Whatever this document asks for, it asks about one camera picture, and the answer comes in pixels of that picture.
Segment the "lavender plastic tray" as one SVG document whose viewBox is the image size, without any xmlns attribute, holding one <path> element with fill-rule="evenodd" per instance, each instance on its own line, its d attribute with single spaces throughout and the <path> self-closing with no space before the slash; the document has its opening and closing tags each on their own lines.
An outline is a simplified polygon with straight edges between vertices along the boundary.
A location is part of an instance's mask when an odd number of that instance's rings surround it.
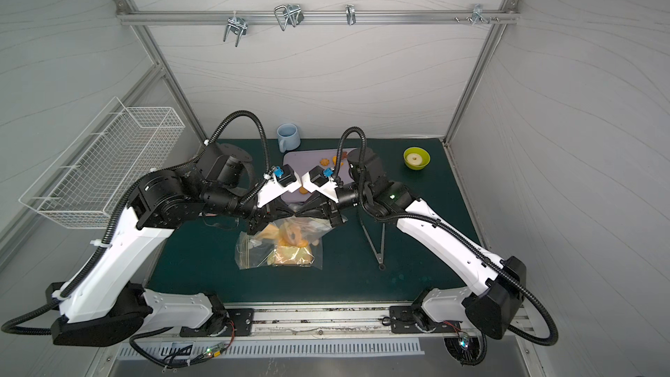
<svg viewBox="0 0 670 377">
<path fill-rule="evenodd" d="M 351 151 L 353 151 L 353 148 L 345 148 L 343 150 L 344 156 L 342 160 L 343 164 L 340 167 L 340 178 L 345 184 L 353 182 L 352 177 L 349 175 L 348 159 L 345 157 L 345 154 Z M 324 169 L 334 169 L 332 158 L 336 156 L 336 152 L 336 148 L 290 152 L 284 156 L 284 165 L 290 165 L 299 176 L 303 176 L 316 166 L 321 166 Z M 322 166 L 320 164 L 322 159 L 329 159 L 330 165 L 327 167 Z M 304 188 L 300 188 L 295 192 L 282 195 L 282 199 L 288 204 L 298 204 L 299 202 L 305 202 L 311 195 Z"/>
</svg>

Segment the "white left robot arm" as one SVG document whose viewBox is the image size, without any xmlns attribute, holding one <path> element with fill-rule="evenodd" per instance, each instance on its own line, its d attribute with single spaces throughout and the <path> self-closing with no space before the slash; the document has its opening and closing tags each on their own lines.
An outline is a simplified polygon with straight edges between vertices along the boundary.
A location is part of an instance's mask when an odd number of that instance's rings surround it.
<svg viewBox="0 0 670 377">
<path fill-rule="evenodd" d="M 297 190 L 300 181 L 288 166 L 266 164 L 250 189 L 237 193 L 242 172 L 251 171 L 251 156 L 218 140 L 239 118 L 252 119 L 253 113 L 231 113 L 194 158 L 136 180 L 84 266 L 68 281 L 53 284 L 44 305 L 8 320 L 2 331 L 48 336 L 55 345 L 70 347 L 109 347 L 159 328 L 219 331 L 227 312 L 218 297 L 155 293 L 134 284 L 132 276 L 176 230 L 207 214 L 246 221 L 252 234 L 291 216 L 281 197 Z"/>
</svg>

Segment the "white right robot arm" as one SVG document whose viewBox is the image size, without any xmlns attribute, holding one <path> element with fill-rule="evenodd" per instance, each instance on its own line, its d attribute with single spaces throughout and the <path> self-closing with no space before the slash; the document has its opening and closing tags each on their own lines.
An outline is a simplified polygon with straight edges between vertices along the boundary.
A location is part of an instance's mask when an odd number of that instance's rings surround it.
<svg viewBox="0 0 670 377">
<path fill-rule="evenodd" d="M 356 207 L 413 237 L 460 277 L 462 288 L 430 289 L 415 300 L 415 324 L 421 331 L 432 323 L 466 321 L 494 340 L 514 333 L 539 346 L 558 343 L 555 320 L 526 286 L 525 264 L 483 249 L 406 184 L 390 180 L 361 128 L 343 132 L 334 167 L 317 166 L 300 180 L 311 195 L 298 216 L 322 216 L 337 227 L 342 211 Z"/>
</svg>

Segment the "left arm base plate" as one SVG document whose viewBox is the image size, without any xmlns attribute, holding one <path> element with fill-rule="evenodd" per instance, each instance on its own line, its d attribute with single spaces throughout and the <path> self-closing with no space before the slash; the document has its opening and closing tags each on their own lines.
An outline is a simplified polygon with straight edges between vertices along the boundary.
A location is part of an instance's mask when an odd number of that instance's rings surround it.
<svg viewBox="0 0 670 377">
<path fill-rule="evenodd" d="M 232 335 L 246 337 L 251 335 L 254 310 L 251 308 L 228 309 L 225 313 L 215 312 L 198 328 L 183 327 L 182 338 L 215 338 Z"/>
</svg>

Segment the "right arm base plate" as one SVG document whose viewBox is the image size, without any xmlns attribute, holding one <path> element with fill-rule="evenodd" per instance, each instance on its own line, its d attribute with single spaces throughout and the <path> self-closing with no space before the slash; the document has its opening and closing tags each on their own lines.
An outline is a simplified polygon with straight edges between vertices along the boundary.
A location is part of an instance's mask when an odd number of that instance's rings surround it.
<svg viewBox="0 0 670 377">
<path fill-rule="evenodd" d="M 381 324 L 389 327 L 393 334 L 457 334 L 462 330 L 462 321 L 435 322 L 420 307 L 410 305 L 392 305 L 387 316 L 381 319 Z"/>
</svg>

